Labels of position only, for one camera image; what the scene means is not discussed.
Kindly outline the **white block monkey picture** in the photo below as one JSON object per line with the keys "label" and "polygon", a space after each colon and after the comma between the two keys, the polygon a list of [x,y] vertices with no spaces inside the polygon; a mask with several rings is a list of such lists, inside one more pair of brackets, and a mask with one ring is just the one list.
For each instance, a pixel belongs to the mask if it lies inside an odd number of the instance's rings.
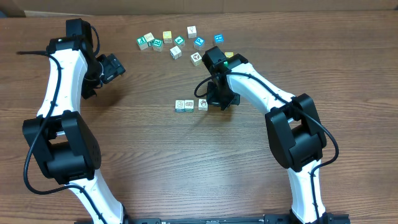
{"label": "white block monkey picture", "polygon": [[208,103],[205,99],[198,100],[198,110],[200,111],[207,111],[208,110]]}

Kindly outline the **white block green edge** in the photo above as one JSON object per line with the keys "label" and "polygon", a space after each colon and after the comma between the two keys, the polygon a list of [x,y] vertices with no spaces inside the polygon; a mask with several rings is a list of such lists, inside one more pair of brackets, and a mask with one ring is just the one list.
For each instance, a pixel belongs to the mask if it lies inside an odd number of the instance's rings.
{"label": "white block green edge", "polygon": [[184,101],[184,109],[186,112],[194,111],[194,101],[193,100],[185,100]]}

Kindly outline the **white block blue edge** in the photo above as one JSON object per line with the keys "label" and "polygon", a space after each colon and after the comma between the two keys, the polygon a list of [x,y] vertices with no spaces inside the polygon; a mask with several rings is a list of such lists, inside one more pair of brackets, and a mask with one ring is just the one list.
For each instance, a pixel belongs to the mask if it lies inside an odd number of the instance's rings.
{"label": "white block blue edge", "polygon": [[176,112],[184,112],[185,111],[185,105],[184,105],[184,100],[176,100],[175,101],[175,111]]}

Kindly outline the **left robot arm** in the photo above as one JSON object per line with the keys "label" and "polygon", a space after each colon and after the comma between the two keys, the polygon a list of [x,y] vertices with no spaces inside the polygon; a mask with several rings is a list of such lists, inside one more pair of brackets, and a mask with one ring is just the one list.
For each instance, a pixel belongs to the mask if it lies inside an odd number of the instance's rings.
{"label": "left robot arm", "polygon": [[66,21],[66,36],[51,39],[43,55],[50,60],[44,101],[37,116],[23,122],[30,149],[24,163],[25,186],[37,195],[71,190],[91,223],[130,223],[100,171],[99,144],[80,114],[80,103],[126,70],[113,55],[101,55],[96,29],[82,19]]}

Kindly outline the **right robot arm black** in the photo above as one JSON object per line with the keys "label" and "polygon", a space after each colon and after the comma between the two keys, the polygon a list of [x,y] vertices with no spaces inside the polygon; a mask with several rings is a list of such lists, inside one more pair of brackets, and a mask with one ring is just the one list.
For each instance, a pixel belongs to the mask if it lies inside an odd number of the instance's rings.
{"label": "right robot arm black", "polygon": [[202,61],[210,73],[204,94],[209,105],[225,110],[244,97],[264,115],[271,153],[288,171],[293,199],[290,222],[328,223],[319,170],[336,161],[339,148],[321,124],[313,99],[276,87],[240,54],[228,58],[213,47]]}

